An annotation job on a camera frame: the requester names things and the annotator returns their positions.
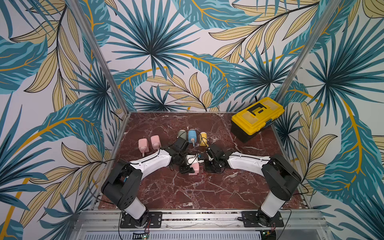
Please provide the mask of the pink sharpener back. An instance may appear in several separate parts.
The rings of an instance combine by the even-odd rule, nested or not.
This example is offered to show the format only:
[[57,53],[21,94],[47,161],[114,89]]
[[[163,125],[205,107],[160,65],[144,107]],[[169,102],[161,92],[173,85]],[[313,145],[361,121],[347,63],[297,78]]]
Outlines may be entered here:
[[189,176],[196,176],[199,174],[200,171],[200,164],[198,162],[193,163],[190,167],[191,170],[193,170],[193,173],[189,173]]

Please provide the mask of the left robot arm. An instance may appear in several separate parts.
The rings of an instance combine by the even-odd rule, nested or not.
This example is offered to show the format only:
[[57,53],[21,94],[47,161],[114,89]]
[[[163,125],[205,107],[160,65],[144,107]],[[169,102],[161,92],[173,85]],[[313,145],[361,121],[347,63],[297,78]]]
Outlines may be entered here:
[[187,166],[189,142],[181,137],[167,147],[136,161],[119,160],[110,171],[101,192],[112,204],[127,213],[138,225],[147,221],[149,211],[137,198],[141,181],[153,172],[171,165]]

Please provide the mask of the yellow pencil sharpener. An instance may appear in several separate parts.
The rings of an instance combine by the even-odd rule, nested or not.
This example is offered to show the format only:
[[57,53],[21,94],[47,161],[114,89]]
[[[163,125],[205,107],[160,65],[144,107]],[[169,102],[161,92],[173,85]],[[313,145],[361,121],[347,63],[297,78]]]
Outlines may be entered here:
[[200,132],[200,141],[199,141],[199,146],[200,147],[208,147],[209,146],[209,140],[207,138],[207,133],[206,132]]

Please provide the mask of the blue pencil sharpener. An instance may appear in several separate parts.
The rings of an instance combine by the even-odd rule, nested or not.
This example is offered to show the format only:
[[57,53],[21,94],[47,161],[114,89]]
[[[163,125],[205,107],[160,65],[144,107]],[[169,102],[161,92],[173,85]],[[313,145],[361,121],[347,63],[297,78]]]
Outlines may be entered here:
[[195,129],[188,130],[188,141],[195,147],[197,141],[197,132]]

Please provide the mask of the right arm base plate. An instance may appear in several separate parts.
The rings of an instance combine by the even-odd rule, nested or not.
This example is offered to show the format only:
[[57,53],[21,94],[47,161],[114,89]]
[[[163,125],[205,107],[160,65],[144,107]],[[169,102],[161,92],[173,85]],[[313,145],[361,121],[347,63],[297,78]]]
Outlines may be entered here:
[[245,228],[280,228],[285,226],[280,212],[277,212],[273,217],[269,217],[261,210],[242,211],[241,218]]

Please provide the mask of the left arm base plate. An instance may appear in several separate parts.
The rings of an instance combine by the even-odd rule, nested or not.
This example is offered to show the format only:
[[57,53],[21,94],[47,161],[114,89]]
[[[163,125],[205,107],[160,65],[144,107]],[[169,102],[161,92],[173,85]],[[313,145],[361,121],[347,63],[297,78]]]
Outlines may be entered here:
[[122,229],[144,228],[159,229],[162,225],[163,212],[149,212],[145,213],[137,220],[129,215],[127,212],[122,211],[119,227]]

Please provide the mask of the green pencil sharpener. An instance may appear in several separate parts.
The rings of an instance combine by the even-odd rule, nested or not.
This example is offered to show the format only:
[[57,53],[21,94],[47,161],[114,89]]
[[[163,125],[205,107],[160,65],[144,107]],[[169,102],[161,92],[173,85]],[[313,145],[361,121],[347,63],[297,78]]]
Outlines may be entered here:
[[182,139],[186,140],[188,138],[187,137],[187,131],[186,130],[179,130],[178,138],[182,138]]

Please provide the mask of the pink sharpener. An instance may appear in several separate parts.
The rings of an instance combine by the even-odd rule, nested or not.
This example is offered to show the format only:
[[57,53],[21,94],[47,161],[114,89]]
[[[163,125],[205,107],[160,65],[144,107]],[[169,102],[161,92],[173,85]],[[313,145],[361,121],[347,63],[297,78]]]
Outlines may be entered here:
[[162,147],[159,135],[151,136],[151,144],[154,150],[159,150]]
[[144,157],[146,153],[150,151],[149,148],[149,142],[146,138],[142,138],[138,140],[138,148],[141,152],[142,156]]
[[196,176],[199,174],[200,171],[200,164],[198,162],[193,163],[190,167],[191,170],[193,170],[193,173],[189,173],[189,176]]

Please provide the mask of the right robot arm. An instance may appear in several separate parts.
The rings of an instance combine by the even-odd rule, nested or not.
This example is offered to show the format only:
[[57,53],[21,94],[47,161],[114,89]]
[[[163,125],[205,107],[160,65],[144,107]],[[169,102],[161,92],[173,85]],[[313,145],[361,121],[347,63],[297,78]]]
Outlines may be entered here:
[[205,170],[221,173],[225,169],[243,170],[265,178],[270,189],[259,212],[263,217],[273,218],[290,199],[302,181],[300,174],[282,156],[253,156],[240,152],[224,152],[217,145],[210,145],[206,153]]

